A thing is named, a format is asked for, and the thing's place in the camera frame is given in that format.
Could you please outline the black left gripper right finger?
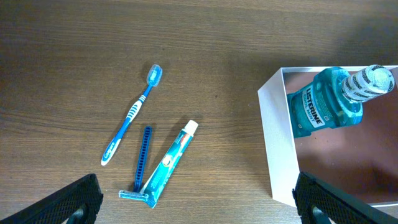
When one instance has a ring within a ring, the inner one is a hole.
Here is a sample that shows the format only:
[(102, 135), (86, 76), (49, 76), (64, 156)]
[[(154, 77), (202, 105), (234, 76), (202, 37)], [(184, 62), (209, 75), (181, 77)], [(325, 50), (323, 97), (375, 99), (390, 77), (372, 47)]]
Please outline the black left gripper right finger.
[(292, 195), (302, 223), (397, 224), (397, 218), (362, 202), (308, 172), (299, 173)]

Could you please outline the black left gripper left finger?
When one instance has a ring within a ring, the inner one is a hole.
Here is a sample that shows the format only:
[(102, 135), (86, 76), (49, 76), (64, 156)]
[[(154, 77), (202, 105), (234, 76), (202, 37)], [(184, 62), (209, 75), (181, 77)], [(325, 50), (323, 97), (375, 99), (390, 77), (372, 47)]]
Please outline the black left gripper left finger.
[(94, 223), (103, 202), (95, 174), (87, 174), (1, 223)]

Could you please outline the teal mouthwash bottle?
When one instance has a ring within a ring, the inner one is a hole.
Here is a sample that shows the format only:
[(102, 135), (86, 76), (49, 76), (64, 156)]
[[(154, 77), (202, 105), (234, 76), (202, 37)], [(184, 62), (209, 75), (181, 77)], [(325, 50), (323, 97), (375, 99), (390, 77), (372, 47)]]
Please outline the teal mouthwash bottle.
[(382, 65), (370, 65), (355, 74), (341, 67), (324, 69), (311, 83), (287, 95), (294, 138), (359, 124), (363, 103), (394, 87), (392, 72)]

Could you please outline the blue white toothbrush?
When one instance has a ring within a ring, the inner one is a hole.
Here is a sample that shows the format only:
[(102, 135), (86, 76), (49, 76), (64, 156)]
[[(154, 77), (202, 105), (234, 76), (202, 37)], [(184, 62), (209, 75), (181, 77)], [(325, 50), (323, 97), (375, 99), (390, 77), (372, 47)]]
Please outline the blue white toothbrush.
[(127, 131), (134, 118), (137, 116), (150, 91), (160, 83), (162, 74), (163, 69), (160, 65), (154, 64), (153, 66), (151, 66), (147, 75), (147, 88), (144, 90), (143, 94), (138, 98), (138, 100), (131, 106), (120, 129), (105, 149), (104, 154), (101, 158), (102, 166), (108, 164), (108, 162), (114, 156), (125, 132)]

